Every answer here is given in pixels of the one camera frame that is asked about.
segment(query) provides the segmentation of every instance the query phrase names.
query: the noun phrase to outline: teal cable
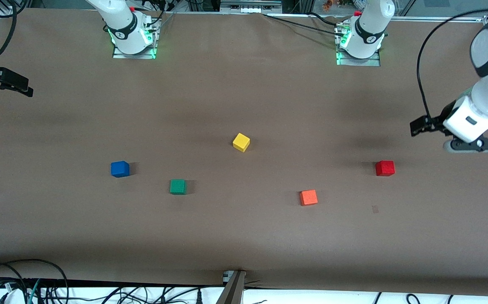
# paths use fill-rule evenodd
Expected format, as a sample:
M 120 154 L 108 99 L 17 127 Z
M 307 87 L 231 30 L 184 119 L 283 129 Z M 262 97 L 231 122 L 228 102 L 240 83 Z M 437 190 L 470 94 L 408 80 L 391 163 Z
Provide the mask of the teal cable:
M 28 304 L 32 304 L 33 295 L 35 294 L 35 290 L 37 289 L 37 285 L 39 284 L 39 281 L 41 281 L 41 279 L 37 279 L 37 282 L 35 282 L 35 285 L 33 285 L 32 294 L 30 295 L 30 298 L 28 299 Z

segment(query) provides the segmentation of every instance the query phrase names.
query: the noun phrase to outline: brown table surface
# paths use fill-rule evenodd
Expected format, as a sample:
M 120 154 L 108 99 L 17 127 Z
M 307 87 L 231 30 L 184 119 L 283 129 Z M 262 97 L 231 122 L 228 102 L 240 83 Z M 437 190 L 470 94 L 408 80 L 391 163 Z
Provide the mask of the brown table surface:
M 242 268 L 261 287 L 488 294 L 488 154 L 409 134 L 435 25 L 392 22 L 369 68 L 336 65 L 328 34 L 259 14 L 178 14 L 157 59 L 114 60 L 97 12 L 25 10 L 0 57 L 35 89 L 0 91 L 0 260 L 85 280 L 215 284 Z M 431 39 L 434 114 L 476 82 L 480 27 Z M 383 159 L 394 176 L 375 176 Z M 120 160 L 134 175 L 110 175 Z M 170 179 L 191 193 L 170 195 Z M 306 189 L 319 204 L 300 206 Z

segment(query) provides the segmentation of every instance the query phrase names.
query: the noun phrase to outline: white robot link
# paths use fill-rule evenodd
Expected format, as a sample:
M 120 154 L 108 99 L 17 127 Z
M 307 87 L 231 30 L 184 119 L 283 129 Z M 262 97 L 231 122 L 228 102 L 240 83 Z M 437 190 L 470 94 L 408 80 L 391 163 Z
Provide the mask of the white robot link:
M 471 43 L 472 65 L 481 79 L 448 104 L 441 115 L 428 115 L 414 120 L 411 135 L 441 131 L 453 140 L 445 142 L 449 152 L 488 152 L 488 24 L 477 33 Z
M 152 17 L 131 11 L 125 0 L 86 0 L 103 17 L 115 46 L 124 54 L 137 54 L 153 44 Z
M 354 58 L 370 58 L 381 48 L 384 31 L 395 12 L 392 0 L 369 0 L 362 15 L 340 23 L 342 29 L 337 31 L 344 34 L 338 38 L 340 48 Z

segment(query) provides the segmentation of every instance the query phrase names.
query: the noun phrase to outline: colored block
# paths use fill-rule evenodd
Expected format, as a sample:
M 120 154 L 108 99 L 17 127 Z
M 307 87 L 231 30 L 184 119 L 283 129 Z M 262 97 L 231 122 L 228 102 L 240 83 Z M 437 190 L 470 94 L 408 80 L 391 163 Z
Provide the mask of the colored block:
M 302 206 L 309 206 L 317 204 L 317 193 L 315 190 L 306 190 L 300 192 L 300 204 Z
M 171 179 L 171 194 L 186 195 L 186 190 L 187 184 L 184 179 Z
M 236 138 L 232 141 L 232 146 L 240 152 L 245 152 L 250 142 L 251 140 L 249 139 L 249 137 L 245 136 L 242 133 L 238 133 L 238 135 L 236 135 Z
M 377 176 L 390 176 L 396 173 L 394 168 L 394 161 L 380 161 L 375 164 L 375 172 Z
M 129 176 L 129 164 L 121 161 L 110 164 L 110 175 L 114 177 L 126 177 Z

